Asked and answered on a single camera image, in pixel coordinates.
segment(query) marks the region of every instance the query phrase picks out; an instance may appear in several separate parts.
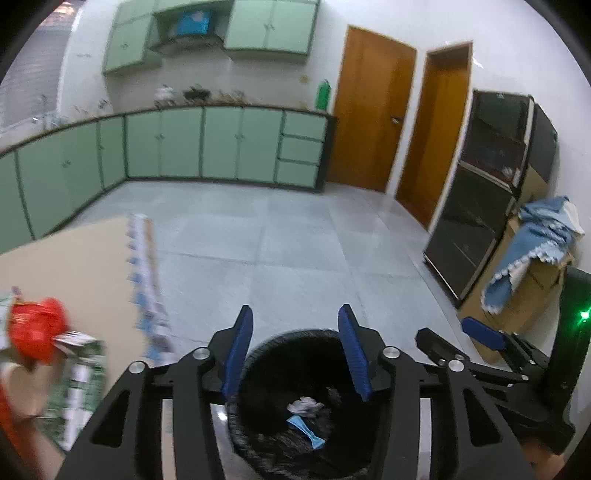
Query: trash can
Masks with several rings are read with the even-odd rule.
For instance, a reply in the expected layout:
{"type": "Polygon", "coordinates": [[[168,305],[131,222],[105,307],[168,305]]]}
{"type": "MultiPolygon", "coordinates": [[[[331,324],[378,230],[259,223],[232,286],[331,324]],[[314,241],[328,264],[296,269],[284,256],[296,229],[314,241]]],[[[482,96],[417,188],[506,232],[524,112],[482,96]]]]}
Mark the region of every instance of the trash can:
{"type": "Polygon", "coordinates": [[[301,330],[247,357],[228,404],[228,429],[236,452],[265,479],[361,479],[382,408],[355,392],[337,332],[301,330]],[[326,441],[320,448],[287,421],[293,415],[287,407],[301,397],[323,404],[315,415],[303,414],[306,426],[326,441]]]}

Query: green drawer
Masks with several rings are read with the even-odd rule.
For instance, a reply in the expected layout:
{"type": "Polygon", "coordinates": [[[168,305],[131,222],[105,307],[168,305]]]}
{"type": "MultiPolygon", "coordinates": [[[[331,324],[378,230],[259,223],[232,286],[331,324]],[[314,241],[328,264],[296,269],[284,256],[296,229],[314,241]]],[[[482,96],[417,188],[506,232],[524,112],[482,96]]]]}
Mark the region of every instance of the green drawer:
{"type": "Polygon", "coordinates": [[[279,157],[283,160],[304,161],[318,165],[322,143],[302,138],[283,137],[279,157]]]}
{"type": "Polygon", "coordinates": [[[277,168],[277,183],[298,185],[300,187],[314,187],[318,167],[301,163],[280,161],[277,168]]]}
{"type": "Polygon", "coordinates": [[[310,115],[309,113],[285,112],[285,135],[315,138],[324,140],[326,132],[326,117],[310,115]]]}

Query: metal screw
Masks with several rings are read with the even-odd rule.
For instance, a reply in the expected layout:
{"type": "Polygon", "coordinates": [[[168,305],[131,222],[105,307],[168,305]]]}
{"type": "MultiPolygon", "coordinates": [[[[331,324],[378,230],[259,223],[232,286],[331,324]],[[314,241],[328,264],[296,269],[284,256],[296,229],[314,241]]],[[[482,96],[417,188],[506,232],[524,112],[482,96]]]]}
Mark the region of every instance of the metal screw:
{"type": "Polygon", "coordinates": [[[146,368],[143,362],[134,362],[129,366],[129,371],[133,374],[139,374],[146,368]]]}
{"type": "Polygon", "coordinates": [[[398,358],[400,356],[400,350],[394,346],[387,346],[382,353],[386,358],[398,358]]]}
{"type": "Polygon", "coordinates": [[[454,372],[461,372],[462,370],[464,370],[464,364],[459,360],[451,360],[447,364],[447,366],[449,367],[449,370],[452,370],[454,372]]]}
{"type": "Polygon", "coordinates": [[[207,357],[209,357],[209,354],[209,349],[202,346],[193,352],[193,357],[195,360],[205,360],[207,357]]]}

